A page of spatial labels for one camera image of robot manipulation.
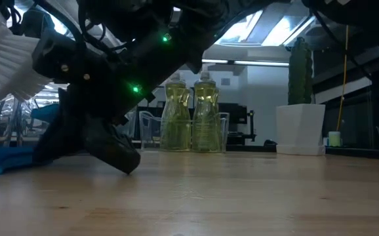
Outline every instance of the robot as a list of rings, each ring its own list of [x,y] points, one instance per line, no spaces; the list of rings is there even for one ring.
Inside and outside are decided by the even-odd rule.
[[[346,6],[336,0],[303,3],[321,23],[318,12],[379,35],[379,12],[372,11],[374,17],[369,17],[370,9],[363,7],[363,1],[351,1]],[[69,29],[73,39],[44,31],[31,54],[32,68],[39,75],[70,84],[67,91],[59,90],[60,110],[35,148],[34,160],[44,162],[85,149],[131,173],[140,163],[140,154],[127,137],[116,133],[114,125],[127,122],[124,115],[139,101],[152,101],[151,91],[182,65],[198,73],[205,50],[234,23],[274,2],[290,0],[77,0],[77,29],[45,0],[35,0]],[[379,9],[379,1],[366,2]],[[2,14],[8,15],[4,6],[13,4],[0,0]],[[172,26],[174,7],[182,13]],[[109,48],[102,38],[88,33],[96,25],[103,25],[104,31],[124,43]]]

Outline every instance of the ceiling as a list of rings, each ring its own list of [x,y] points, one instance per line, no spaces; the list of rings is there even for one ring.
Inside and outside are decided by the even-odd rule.
[[[76,0],[47,0],[60,12],[65,14],[77,25]],[[16,0],[16,7],[22,13],[33,5],[33,0]],[[172,21],[178,21],[180,10],[175,9]],[[60,33],[67,32],[56,18],[52,18],[56,30]],[[265,9],[247,16],[236,23],[228,32],[219,39],[204,54],[204,59],[225,60],[261,60],[271,62],[288,62],[290,53],[284,46],[291,46],[298,36],[309,39],[322,38],[322,31],[316,30],[314,17],[309,16],[309,10],[303,6],[301,0],[293,0],[291,3],[273,3]],[[102,29],[93,27],[90,31],[98,37]],[[112,34],[107,33],[104,42],[110,47],[121,44]],[[212,70],[226,70],[238,73],[242,66],[216,65]]]

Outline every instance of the white brush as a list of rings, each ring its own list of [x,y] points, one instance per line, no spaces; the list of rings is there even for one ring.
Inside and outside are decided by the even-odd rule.
[[[0,13],[0,100],[8,94],[29,100],[50,82],[32,69],[31,54],[38,41],[13,35]]]

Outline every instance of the table surface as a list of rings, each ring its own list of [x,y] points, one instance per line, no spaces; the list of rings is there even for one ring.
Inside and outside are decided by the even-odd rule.
[[[379,161],[144,152],[0,176],[0,236],[379,236]]]

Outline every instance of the blue cloth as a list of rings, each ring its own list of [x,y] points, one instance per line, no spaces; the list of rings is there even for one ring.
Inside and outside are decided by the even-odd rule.
[[[51,104],[43,108],[33,109],[31,111],[31,118],[51,123],[57,116],[58,107],[58,104]]]
[[[0,174],[6,170],[51,163],[34,163],[32,154],[33,147],[0,147]]]

